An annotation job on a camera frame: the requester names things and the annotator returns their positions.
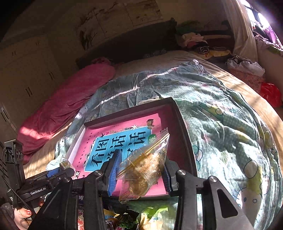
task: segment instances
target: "pink blanket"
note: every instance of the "pink blanket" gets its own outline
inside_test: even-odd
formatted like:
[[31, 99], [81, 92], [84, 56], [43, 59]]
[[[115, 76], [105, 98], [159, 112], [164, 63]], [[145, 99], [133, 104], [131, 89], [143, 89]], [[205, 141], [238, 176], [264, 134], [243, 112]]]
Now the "pink blanket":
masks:
[[18, 133], [18, 140], [23, 143], [24, 163], [114, 74], [114, 67], [106, 63], [89, 65], [68, 78], [35, 114], [28, 117]]

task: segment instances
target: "laundry basket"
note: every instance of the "laundry basket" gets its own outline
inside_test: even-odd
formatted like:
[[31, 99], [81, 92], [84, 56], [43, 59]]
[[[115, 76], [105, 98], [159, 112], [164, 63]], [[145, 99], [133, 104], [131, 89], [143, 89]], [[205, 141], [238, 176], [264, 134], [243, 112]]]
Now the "laundry basket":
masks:
[[254, 91], [260, 94], [261, 84], [265, 82], [264, 75], [262, 77], [246, 73], [240, 70], [235, 70], [228, 68], [229, 73], [234, 75], [236, 78], [240, 79], [244, 83], [246, 83], [249, 87], [251, 87]]

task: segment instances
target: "white cabinet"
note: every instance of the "white cabinet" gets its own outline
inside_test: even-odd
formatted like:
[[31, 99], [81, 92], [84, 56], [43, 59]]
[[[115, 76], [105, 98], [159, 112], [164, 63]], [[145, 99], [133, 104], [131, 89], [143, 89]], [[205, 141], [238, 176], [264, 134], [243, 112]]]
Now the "white cabinet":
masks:
[[44, 48], [41, 50], [41, 53], [48, 69], [48, 75], [53, 82], [54, 89], [57, 89], [58, 86], [64, 81], [59, 66], [57, 65], [51, 49]]
[[0, 69], [29, 53], [45, 47], [48, 47], [48, 40], [43, 35], [12, 44], [0, 50]]
[[44, 36], [29, 38], [0, 50], [0, 103], [16, 130], [62, 81], [62, 74]]
[[16, 132], [12, 129], [8, 121], [9, 117], [5, 112], [0, 110], [0, 142], [4, 144], [5, 141], [15, 139], [17, 137]]

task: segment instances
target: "blanket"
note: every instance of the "blanket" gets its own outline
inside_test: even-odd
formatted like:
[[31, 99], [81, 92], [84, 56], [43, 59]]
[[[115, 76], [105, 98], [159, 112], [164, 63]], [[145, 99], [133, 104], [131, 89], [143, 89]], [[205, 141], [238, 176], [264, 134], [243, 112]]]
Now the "blanket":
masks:
[[35, 114], [28, 117], [17, 137], [23, 143], [24, 163], [74, 117], [114, 74], [114, 67], [106, 63], [89, 65], [71, 76]]
[[[198, 176], [218, 177], [254, 228], [267, 228], [282, 203], [282, 174], [272, 134], [241, 94], [225, 87], [197, 60], [123, 76], [99, 88], [57, 143], [57, 158], [47, 169], [59, 163], [84, 122], [166, 97], [177, 102], [186, 122]], [[198, 216], [201, 225], [200, 197]]]

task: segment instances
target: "small plastic bag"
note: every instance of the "small plastic bag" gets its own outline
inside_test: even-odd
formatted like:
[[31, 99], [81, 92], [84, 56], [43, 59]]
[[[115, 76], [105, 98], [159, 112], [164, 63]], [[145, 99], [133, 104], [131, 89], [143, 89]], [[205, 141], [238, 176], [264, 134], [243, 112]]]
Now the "small plastic bag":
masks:
[[168, 230], [168, 219], [168, 208], [146, 208], [141, 214], [140, 230]]
[[263, 82], [260, 88], [260, 95], [265, 100], [267, 100], [267, 102], [273, 108], [282, 106], [282, 100], [281, 100], [282, 95], [279, 89], [275, 85]]
[[75, 174], [72, 176], [72, 179], [75, 180], [77, 179], [77, 175], [76, 175], [76, 169], [74, 166], [72, 166], [72, 164], [65, 158], [62, 158], [61, 162], [60, 162], [60, 168], [62, 170], [68, 169], [68, 168], [72, 168], [75, 172]]
[[151, 144], [133, 151], [121, 162], [117, 179], [122, 180], [120, 203], [144, 196], [164, 169], [170, 134], [163, 130]]

